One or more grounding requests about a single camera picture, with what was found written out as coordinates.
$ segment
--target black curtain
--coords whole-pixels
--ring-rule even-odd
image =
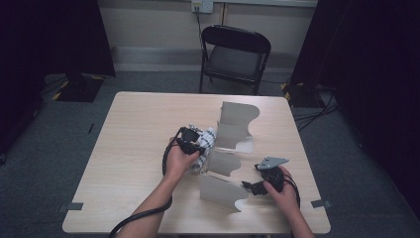
[[[0,153],[31,119],[44,77],[115,76],[96,0],[1,1]]]
[[[315,18],[293,74],[296,79],[337,88],[337,100],[361,142],[388,172],[420,217],[420,3],[409,0],[352,0],[338,8],[319,0]],[[328,44],[313,50],[335,25]]]

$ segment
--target left hand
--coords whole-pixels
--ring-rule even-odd
[[[167,155],[165,177],[180,179],[199,156],[199,152],[195,152],[192,155],[185,155],[180,147],[177,146],[176,141],[174,141]]]

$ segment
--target wall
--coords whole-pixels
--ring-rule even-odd
[[[200,49],[189,1],[99,0],[99,5],[111,47]],[[260,32],[270,40],[273,54],[293,67],[314,9],[214,3],[214,13],[201,14],[200,23],[202,29],[223,21]]]

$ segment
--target electrical outlet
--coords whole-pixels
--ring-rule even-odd
[[[196,8],[199,9],[199,12],[202,12],[201,9],[203,8],[203,1],[192,0],[191,1],[191,12],[195,13]]]
[[[213,13],[213,1],[192,0],[191,12],[195,13],[196,9],[200,13]]]

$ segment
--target chair backrest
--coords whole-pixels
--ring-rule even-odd
[[[214,25],[205,28],[201,33],[201,40],[204,49],[205,44],[210,44],[258,54],[269,54],[271,51],[271,43],[260,33],[228,26]]]

